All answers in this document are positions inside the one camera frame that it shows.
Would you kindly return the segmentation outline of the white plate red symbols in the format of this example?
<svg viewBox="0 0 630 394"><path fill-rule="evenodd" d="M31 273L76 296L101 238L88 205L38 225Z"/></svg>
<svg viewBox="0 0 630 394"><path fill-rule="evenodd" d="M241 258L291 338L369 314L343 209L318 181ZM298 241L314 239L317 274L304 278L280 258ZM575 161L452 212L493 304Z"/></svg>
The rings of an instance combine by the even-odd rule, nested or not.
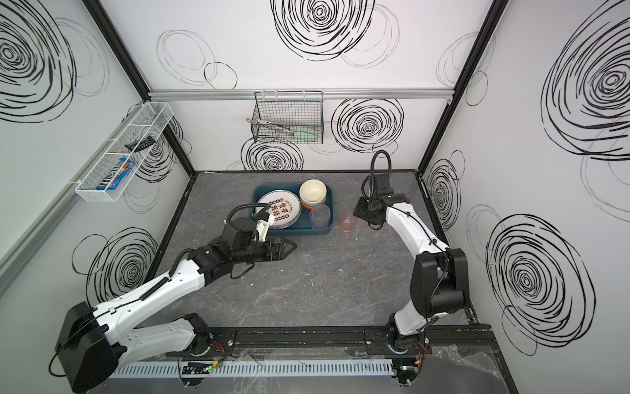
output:
<svg viewBox="0 0 630 394"><path fill-rule="evenodd" d="M268 192L258 200L258 203L271 205L267 212L273 218L272 229L289 228L298 221L302 211L299 197L288 190Z"/></svg>

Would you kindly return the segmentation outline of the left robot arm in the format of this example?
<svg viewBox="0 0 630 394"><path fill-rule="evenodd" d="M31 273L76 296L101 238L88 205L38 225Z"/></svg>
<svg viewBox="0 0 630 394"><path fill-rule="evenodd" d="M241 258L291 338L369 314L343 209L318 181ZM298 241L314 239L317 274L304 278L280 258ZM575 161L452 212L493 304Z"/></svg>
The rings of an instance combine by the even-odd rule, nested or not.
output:
<svg viewBox="0 0 630 394"><path fill-rule="evenodd" d="M196 249L184 249L165 273L126 294L95 306L85 302L67 311L53 359L62 366L72 392L98 387L121 367L162 353L180 352L208 333L198 315L140 328L149 317L176 300L232 273L236 264L252 269L259 262L282 261L297 244L267 233L274 222L269 204L257 203L256 215L237 217L233 208L221 236Z"/></svg>

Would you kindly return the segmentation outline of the clear glass cup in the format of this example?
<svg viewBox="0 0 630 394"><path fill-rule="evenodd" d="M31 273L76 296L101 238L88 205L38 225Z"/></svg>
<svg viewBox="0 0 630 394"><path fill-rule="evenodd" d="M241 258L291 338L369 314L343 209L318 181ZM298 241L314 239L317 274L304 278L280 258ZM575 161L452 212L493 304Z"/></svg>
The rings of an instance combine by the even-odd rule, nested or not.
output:
<svg viewBox="0 0 630 394"><path fill-rule="evenodd" d="M331 210L325 204L315 205L310 211L309 219L313 229L327 228L331 219Z"/></svg>

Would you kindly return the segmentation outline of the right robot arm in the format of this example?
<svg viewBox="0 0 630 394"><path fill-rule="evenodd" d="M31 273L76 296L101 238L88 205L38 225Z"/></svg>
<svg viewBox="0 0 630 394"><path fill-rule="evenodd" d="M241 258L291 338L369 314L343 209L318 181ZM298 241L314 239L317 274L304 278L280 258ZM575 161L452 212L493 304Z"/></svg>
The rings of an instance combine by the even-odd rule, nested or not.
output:
<svg viewBox="0 0 630 394"><path fill-rule="evenodd" d="M393 191L389 175L368 175L361 192L354 216L374 230L393 228L414 258L410 300L390 316L387 325L389 346L401 353L429 325L469 307L468 260L463 251L449 247L429 229L406 195Z"/></svg>

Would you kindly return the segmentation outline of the pink transparent cup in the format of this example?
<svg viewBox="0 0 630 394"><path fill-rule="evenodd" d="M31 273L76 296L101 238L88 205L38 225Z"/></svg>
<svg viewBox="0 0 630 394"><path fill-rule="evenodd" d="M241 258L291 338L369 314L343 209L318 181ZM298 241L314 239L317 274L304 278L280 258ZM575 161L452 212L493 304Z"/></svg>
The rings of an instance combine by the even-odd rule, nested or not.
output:
<svg viewBox="0 0 630 394"><path fill-rule="evenodd" d="M356 226L357 218L354 213L349 210L341 211L338 214L338 227L344 233L352 233Z"/></svg>

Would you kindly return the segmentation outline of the orange bowl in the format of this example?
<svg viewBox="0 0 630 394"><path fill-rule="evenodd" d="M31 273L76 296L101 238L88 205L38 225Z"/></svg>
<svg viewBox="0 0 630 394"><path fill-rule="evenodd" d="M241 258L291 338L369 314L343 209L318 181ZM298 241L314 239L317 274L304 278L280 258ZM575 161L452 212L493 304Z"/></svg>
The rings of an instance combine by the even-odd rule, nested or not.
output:
<svg viewBox="0 0 630 394"><path fill-rule="evenodd" d="M304 201L302 201L302 200L300 200L300 203L301 203L301 205L302 205L305 209L307 209L307 210L312 210L312 209L313 209L313 208L315 208L315 207L318 207L318 206L320 206L320 205L324 205L324 204L325 204L325 202L323 202L323 203L319 203L319 204L310 205L310 204L305 203L305 202L304 202Z"/></svg>

